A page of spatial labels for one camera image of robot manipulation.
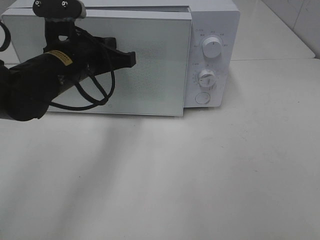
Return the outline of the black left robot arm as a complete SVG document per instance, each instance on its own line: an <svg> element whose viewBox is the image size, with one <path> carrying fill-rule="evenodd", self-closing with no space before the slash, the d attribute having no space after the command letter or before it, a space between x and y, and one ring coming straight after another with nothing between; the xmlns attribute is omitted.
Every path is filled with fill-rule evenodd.
<svg viewBox="0 0 320 240"><path fill-rule="evenodd" d="M135 52L121 52L114 37L97 37L73 21L44 22L43 53L14 67L0 67L0 117L20 122L40 119L49 107L87 111L105 105L114 93L118 69L136 64ZM110 73L105 90L97 76ZM55 99L70 88L88 102L68 106Z"/></svg>

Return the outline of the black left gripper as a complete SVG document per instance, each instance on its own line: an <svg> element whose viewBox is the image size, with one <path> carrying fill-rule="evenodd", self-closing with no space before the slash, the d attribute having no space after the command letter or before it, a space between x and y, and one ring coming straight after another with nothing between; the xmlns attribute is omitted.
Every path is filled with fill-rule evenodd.
<svg viewBox="0 0 320 240"><path fill-rule="evenodd" d="M73 20L46 18L44 37L42 76L47 80L83 80L136 64L136 53L118 51L114 37L93 36Z"/></svg>

